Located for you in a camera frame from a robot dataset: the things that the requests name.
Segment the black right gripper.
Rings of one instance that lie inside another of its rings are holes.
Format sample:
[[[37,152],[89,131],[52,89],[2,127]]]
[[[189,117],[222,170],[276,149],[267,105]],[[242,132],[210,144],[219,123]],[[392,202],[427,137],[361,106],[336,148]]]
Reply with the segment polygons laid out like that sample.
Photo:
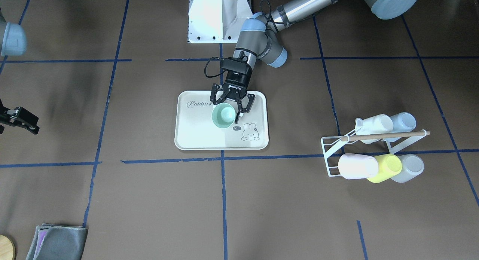
[[[11,109],[5,107],[0,100],[0,134],[3,133],[5,125],[11,127],[21,127],[34,135],[38,134],[40,129],[37,125],[39,118],[36,115],[23,107],[17,107],[14,110],[11,110],[11,115],[7,113],[10,110]]]

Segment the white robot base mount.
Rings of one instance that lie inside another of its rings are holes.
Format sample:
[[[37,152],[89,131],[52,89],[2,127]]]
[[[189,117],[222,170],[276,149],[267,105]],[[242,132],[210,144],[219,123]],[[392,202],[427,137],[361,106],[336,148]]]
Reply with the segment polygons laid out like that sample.
[[[251,0],[189,0],[188,16],[189,43],[236,43],[253,13]]]

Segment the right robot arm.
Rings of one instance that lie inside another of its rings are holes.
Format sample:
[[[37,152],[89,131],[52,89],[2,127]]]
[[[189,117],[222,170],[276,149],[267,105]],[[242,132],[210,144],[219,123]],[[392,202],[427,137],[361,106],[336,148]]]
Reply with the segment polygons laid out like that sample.
[[[21,56],[26,52],[27,40],[24,29],[19,24],[7,22],[0,14],[0,50],[1,56]],[[39,118],[23,107],[7,108],[0,102],[0,134],[5,126],[20,127],[37,135],[40,127],[37,125]]]

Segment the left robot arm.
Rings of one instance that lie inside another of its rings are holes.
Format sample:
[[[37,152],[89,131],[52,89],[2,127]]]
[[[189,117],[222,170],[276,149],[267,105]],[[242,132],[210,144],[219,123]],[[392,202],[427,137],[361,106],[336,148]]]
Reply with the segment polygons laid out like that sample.
[[[232,57],[219,58],[222,85],[213,84],[210,102],[214,104],[212,120],[219,128],[237,124],[250,112],[256,96],[247,91],[257,60],[278,68],[288,57],[278,42],[277,33],[312,18],[323,8],[339,0],[292,0],[268,13],[260,11],[244,21]],[[378,18],[388,20],[408,11],[417,0],[364,0]]]

